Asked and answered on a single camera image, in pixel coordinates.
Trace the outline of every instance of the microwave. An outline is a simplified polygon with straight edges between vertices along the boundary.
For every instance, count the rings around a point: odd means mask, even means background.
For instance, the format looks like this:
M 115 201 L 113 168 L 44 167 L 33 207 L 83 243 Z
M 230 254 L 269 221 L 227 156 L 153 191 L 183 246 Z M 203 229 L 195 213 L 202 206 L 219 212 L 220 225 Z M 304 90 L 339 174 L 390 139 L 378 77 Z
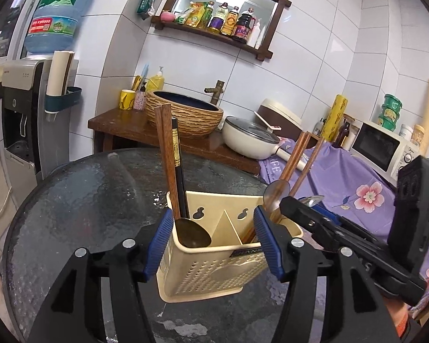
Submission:
M 393 186 L 399 170 L 420 155 L 418 146 L 371 121 L 362 123 L 349 151 Z

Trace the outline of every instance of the stack of green containers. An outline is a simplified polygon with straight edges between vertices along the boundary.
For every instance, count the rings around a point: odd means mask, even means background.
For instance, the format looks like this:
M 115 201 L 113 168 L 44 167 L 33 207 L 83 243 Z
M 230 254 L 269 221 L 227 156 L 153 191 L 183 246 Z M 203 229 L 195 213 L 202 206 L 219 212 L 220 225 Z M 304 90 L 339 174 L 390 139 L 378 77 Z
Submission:
M 396 129 L 396 122 L 400 117 L 399 112 L 401 109 L 401 101 L 391 94 L 386 94 L 377 124 L 383 126 L 385 129 L 394 131 Z

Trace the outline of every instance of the cooking pot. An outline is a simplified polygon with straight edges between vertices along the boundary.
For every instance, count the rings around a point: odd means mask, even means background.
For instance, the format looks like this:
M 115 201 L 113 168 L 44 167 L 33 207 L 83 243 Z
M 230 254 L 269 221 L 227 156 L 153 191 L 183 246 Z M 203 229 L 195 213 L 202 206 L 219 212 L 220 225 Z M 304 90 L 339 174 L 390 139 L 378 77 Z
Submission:
M 289 153 L 279 147 L 279 138 L 254 122 L 229 116 L 222 127 L 225 144 L 235 152 L 256 160 L 268 159 L 277 154 L 283 160 L 289 160 Z M 297 168 L 303 170 L 306 161 L 299 161 Z

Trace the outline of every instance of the metal screw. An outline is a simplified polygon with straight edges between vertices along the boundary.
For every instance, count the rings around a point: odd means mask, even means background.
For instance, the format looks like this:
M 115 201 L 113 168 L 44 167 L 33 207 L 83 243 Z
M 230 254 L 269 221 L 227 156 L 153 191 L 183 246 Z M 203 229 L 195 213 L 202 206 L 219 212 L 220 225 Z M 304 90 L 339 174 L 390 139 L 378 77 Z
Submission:
M 352 256 L 353 255 L 353 251 L 349 247 L 342 247 L 342 249 L 340 250 L 340 252 L 344 256 Z
M 302 247 L 305 243 L 302 239 L 292 239 L 291 244 L 295 247 Z
M 122 242 L 122 246 L 126 247 L 127 249 L 135 246 L 135 240 L 134 239 L 127 239 Z
M 76 251 L 74 252 L 75 256 L 77 256 L 78 258 L 82 258 L 87 254 L 87 250 L 83 247 L 80 247 L 79 249 L 76 249 Z

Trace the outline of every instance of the bronze faucet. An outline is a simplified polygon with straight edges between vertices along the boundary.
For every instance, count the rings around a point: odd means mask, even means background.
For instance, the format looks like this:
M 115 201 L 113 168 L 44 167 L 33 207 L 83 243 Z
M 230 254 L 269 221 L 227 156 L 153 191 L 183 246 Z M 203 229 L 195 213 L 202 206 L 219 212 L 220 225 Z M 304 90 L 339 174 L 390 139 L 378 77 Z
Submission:
M 210 100 L 211 104 L 214 104 L 214 105 L 218 104 L 219 97 L 221 96 L 222 93 L 224 93 L 223 86 L 224 86 L 224 81 L 218 80 L 215 88 L 205 88 L 204 90 L 205 93 L 213 93 Z

